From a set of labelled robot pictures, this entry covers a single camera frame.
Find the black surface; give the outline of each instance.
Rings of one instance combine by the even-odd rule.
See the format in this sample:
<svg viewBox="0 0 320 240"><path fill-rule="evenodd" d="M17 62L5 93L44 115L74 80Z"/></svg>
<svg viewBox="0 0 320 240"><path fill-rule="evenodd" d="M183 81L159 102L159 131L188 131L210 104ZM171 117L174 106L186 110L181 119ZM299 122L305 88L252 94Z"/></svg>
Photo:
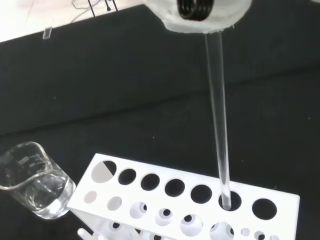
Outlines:
<svg viewBox="0 0 320 240"><path fill-rule="evenodd" d="M318 237L319 22L320 5L256 0L223 33L231 180L300 195L297 240ZM0 153L38 142L76 183L95 153L218 175L203 36L139 6L0 54ZM77 240L80 227L0 192L3 240Z"/></svg>

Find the white table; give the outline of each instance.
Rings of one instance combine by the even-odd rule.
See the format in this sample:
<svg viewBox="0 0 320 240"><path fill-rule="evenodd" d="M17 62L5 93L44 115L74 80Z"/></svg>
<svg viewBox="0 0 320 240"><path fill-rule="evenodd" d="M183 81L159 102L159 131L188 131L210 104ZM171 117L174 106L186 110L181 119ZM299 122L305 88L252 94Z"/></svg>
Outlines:
<svg viewBox="0 0 320 240"><path fill-rule="evenodd" d="M118 10L142 4L143 0L115 0ZM93 7L96 16L115 12L112 0L107 0L111 11L107 11L104 0ZM38 33L48 27L59 27L70 22L84 9L75 9L71 0L0 0L0 42ZM75 0L77 7L87 8L87 0ZM91 10L75 21L92 18Z"/></svg>

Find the circular hole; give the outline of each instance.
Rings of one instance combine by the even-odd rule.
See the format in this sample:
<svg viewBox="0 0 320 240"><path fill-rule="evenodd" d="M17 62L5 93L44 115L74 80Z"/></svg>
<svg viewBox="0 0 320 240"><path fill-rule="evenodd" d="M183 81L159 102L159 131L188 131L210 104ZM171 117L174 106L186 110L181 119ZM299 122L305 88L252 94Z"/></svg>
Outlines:
<svg viewBox="0 0 320 240"><path fill-rule="evenodd" d="M155 222L159 226L166 226L171 223L173 217L173 213L166 208L162 208L155 216Z"/></svg>
<svg viewBox="0 0 320 240"><path fill-rule="evenodd" d="M100 225L100 228L101 228L100 234L102 234L102 235L108 234L110 231L117 232L121 229L121 227L122 227L122 225L120 223L110 221L108 228L107 228L107 227L105 227L105 223L102 222Z"/></svg>
<svg viewBox="0 0 320 240"><path fill-rule="evenodd" d="M242 228L241 229L241 235L244 236L244 237L248 237L250 235L249 228L246 228L246 227Z"/></svg>
<svg viewBox="0 0 320 240"><path fill-rule="evenodd" d="M252 205L252 211L257 218L270 220L277 214L277 207L269 199L262 198L254 202Z"/></svg>
<svg viewBox="0 0 320 240"><path fill-rule="evenodd" d="M165 209L164 211L163 211L163 215L164 216L169 216L171 214L171 211L169 210L169 209Z"/></svg>
<svg viewBox="0 0 320 240"><path fill-rule="evenodd" d="M122 185L129 185L136 179L137 173L133 169L126 169L119 175L119 183Z"/></svg>
<svg viewBox="0 0 320 240"><path fill-rule="evenodd" d="M206 185L195 186L191 191L191 199L197 204L205 204L211 197L212 191Z"/></svg>
<svg viewBox="0 0 320 240"><path fill-rule="evenodd" d="M218 229L218 226L219 226L218 223L217 223L217 224L213 224L213 226L212 226L211 229L210 229L210 232L213 232L213 231L217 230L217 229Z"/></svg>
<svg viewBox="0 0 320 240"><path fill-rule="evenodd" d="M97 193L95 191L90 191L84 196L84 202L86 204L91 204L97 199Z"/></svg>
<svg viewBox="0 0 320 240"><path fill-rule="evenodd" d="M191 215L187 215L187 216L184 217L184 221L185 221L186 223L190 223L191 220L192 220L192 216L191 216Z"/></svg>
<svg viewBox="0 0 320 240"><path fill-rule="evenodd" d="M165 193L170 197L177 197L185 190L185 184L180 179L172 179L165 185Z"/></svg>
<svg viewBox="0 0 320 240"><path fill-rule="evenodd" d="M227 222L217 222L210 229L210 239L218 240L218 239L228 239L232 240L235 237L235 233L233 228Z"/></svg>
<svg viewBox="0 0 320 240"><path fill-rule="evenodd" d="M158 187L160 178L156 174L148 174L141 180L141 188L146 191L151 191Z"/></svg>
<svg viewBox="0 0 320 240"><path fill-rule="evenodd" d="M121 207L121 204L122 204L122 199L118 196L114 196L113 198L111 198L107 204L107 208L110 210L110 211L115 211L117 210L118 208Z"/></svg>
<svg viewBox="0 0 320 240"><path fill-rule="evenodd" d="M254 238L256 240L264 240L265 239L265 234L262 232L262 231L257 231L255 234L254 234Z"/></svg>
<svg viewBox="0 0 320 240"><path fill-rule="evenodd" d="M234 192L234 191L231 191L231 208L229 210L226 210L226 211L232 212L232 211L237 210L238 208L240 208L241 203L242 203L242 200L241 200L241 197L239 196L239 194ZM222 197L221 197L221 195L219 197L219 205L224 210L224 208L222 207Z"/></svg>
<svg viewBox="0 0 320 240"><path fill-rule="evenodd" d="M180 229L181 229L181 232L188 236L188 237L194 237L194 236L197 236L204 224L201 220L201 218L197 215L190 215L191 216L191 220L189 222L187 222L185 220L185 218L187 217L187 220L190 219L190 217L188 217L189 215L185 216L182 220L181 220L181 223L180 223Z"/></svg>
<svg viewBox="0 0 320 240"><path fill-rule="evenodd" d="M120 224L117 223L117 222L114 222L114 223L112 224L112 227L113 227L114 229L117 229L117 228L120 227Z"/></svg>
<svg viewBox="0 0 320 240"><path fill-rule="evenodd" d="M280 240L280 238L277 237L276 235L272 235L272 236L270 237L270 240Z"/></svg>
<svg viewBox="0 0 320 240"><path fill-rule="evenodd" d="M162 239L162 237L159 235L154 235L154 237L153 237L153 240L161 240L161 239Z"/></svg>
<svg viewBox="0 0 320 240"><path fill-rule="evenodd" d="M94 182L102 184L113 178L117 165L113 161L101 161L92 170L91 178Z"/></svg>
<svg viewBox="0 0 320 240"><path fill-rule="evenodd" d="M138 201L134 203L130 208L130 216L134 219L140 219L142 218L147 212L147 205L142 202Z"/></svg>

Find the white plastic peg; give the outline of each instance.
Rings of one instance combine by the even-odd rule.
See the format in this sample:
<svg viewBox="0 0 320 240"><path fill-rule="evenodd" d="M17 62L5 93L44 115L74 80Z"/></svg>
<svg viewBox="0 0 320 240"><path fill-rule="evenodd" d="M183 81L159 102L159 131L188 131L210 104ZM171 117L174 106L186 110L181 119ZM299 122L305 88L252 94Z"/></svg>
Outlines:
<svg viewBox="0 0 320 240"><path fill-rule="evenodd" d="M79 228L77 233L80 236L80 238L82 238L83 240L94 240L92 235L83 228Z"/></svg>

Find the water in beaker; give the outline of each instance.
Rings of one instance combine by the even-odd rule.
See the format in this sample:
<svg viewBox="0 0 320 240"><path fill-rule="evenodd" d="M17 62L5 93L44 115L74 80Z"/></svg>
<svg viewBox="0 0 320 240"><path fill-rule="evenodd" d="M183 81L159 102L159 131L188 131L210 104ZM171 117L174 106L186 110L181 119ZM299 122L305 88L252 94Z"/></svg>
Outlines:
<svg viewBox="0 0 320 240"><path fill-rule="evenodd" d="M43 219L68 212L74 182L36 142L24 142L0 157L0 189Z"/></svg>

